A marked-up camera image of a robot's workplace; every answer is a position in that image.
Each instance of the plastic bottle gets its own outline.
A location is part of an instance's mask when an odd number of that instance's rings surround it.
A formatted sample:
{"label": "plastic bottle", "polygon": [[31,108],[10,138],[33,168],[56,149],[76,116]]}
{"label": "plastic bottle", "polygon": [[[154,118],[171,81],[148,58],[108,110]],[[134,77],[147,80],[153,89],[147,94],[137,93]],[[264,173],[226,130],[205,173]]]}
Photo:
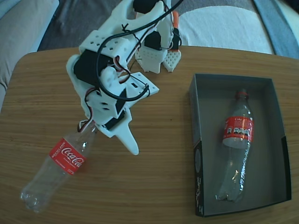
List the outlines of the plastic bottle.
{"label": "plastic bottle", "polygon": [[57,143],[34,179],[21,192],[28,209],[38,213],[46,208],[55,191],[89,155],[97,130],[92,122],[83,132],[68,134]]}
{"label": "plastic bottle", "polygon": [[237,91],[236,104],[225,122],[222,150],[228,152],[223,182],[217,200],[238,202],[244,191],[246,164],[253,140],[254,116],[245,89]]}

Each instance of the cardboard box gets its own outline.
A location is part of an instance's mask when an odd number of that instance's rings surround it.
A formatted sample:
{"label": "cardboard box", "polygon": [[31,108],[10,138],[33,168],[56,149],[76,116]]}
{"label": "cardboard box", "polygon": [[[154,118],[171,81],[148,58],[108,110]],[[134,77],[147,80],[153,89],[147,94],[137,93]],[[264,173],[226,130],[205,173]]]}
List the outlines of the cardboard box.
{"label": "cardboard box", "polygon": [[[228,152],[221,150],[224,121],[235,92],[245,88],[255,117],[243,198],[217,201]],[[291,174],[284,125],[273,81],[268,78],[196,74],[190,87],[196,215],[210,217],[291,200]]]}

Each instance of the wood grain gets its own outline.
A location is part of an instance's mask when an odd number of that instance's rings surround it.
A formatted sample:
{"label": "wood grain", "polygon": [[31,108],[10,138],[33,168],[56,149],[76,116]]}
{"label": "wood grain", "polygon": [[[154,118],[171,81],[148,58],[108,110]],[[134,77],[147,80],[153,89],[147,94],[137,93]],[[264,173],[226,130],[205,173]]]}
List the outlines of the wood grain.
{"label": "wood grain", "polygon": [[[299,61],[228,49],[182,47],[175,72],[148,73],[160,92],[132,108],[139,156],[101,133],[89,160],[34,214],[19,200],[47,153],[84,118],[65,70],[77,49],[33,53],[16,66],[0,115],[0,222],[3,224],[197,224],[299,222]],[[289,202],[200,218],[194,214],[188,89],[194,73],[271,77],[284,118],[292,167]]]}

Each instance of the black wire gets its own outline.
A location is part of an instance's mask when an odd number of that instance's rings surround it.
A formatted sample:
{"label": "black wire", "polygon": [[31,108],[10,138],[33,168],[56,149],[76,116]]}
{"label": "black wire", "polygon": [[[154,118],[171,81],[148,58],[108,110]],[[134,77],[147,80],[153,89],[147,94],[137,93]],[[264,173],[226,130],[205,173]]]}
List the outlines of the black wire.
{"label": "black wire", "polygon": [[116,34],[116,35],[112,35],[108,38],[106,38],[103,43],[100,45],[99,49],[98,49],[98,52],[97,52],[97,62],[96,62],[96,66],[95,66],[95,69],[96,69],[96,74],[98,76],[98,81],[99,81],[99,88],[106,94],[108,95],[109,97],[112,97],[114,99],[117,99],[117,100],[122,100],[122,101],[135,101],[135,100],[138,100],[140,99],[149,89],[149,86],[147,86],[142,93],[140,93],[138,96],[136,97],[133,97],[133,98],[124,98],[124,97],[120,97],[120,96],[117,96],[111,92],[109,92],[103,85],[103,83],[101,82],[100,80],[100,72],[99,72],[99,63],[100,63],[100,55],[101,55],[101,52],[104,48],[104,46],[109,42],[111,41],[112,39],[115,39],[115,38],[119,38],[119,37],[123,37],[123,36],[127,36],[127,35],[130,35],[132,33],[137,33],[141,30],[144,30],[146,28],[149,28],[153,25],[155,25],[156,23],[160,22],[162,19],[164,19],[166,16],[168,16],[170,13],[172,13],[172,11],[174,11],[184,0],[179,0],[171,9],[169,9],[167,12],[165,12],[163,15],[161,15],[160,17],[158,17],[157,19],[155,19],[154,21],[144,25],[144,26],[141,26],[137,29],[134,29],[134,30],[131,30],[131,31],[128,31],[126,33],[120,33],[120,34]]}
{"label": "black wire", "polygon": [[135,76],[132,76],[131,73],[130,73],[130,77],[136,79],[137,81],[141,82],[143,85],[146,85],[143,81],[141,81],[140,79],[136,78]]}
{"label": "black wire", "polygon": [[132,70],[132,68],[133,68],[133,65],[135,64],[135,62],[137,62],[137,60],[142,60],[141,58],[138,58],[138,59],[135,59],[134,61],[133,61],[133,63],[131,64],[131,67],[130,67],[130,71]]}
{"label": "black wire", "polygon": [[141,81],[140,79],[138,79],[138,78],[132,76],[132,74],[131,74],[131,69],[132,69],[132,67],[133,67],[133,65],[134,65],[134,63],[135,63],[136,61],[137,61],[137,60],[135,60],[135,61],[132,63],[132,65],[131,65],[131,67],[130,67],[129,70],[128,70],[128,69],[125,69],[119,62],[118,62],[118,65],[119,65],[123,70],[125,70],[125,71],[127,72],[127,74],[129,75],[129,78],[132,77],[132,78],[136,79],[137,81],[139,81],[140,83],[142,83],[144,86],[147,86],[147,84],[146,84],[145,82],[143,82],[143,81]]}

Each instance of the red bottle cap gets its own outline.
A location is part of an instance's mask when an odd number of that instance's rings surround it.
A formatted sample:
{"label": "red bottle cap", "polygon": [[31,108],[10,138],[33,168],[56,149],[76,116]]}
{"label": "red bottle cap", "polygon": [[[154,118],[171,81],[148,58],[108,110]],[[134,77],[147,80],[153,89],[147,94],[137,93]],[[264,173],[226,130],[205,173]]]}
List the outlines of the red bottle cap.
{"label": "red bottle cap", "polygon": [[248,99],[249,95],[247,93],[247,90],[246,89],[240,89],[240,90],[238,90],[237,93],[235,94],[235,98],[236,99],[240,99],[240,98]]}

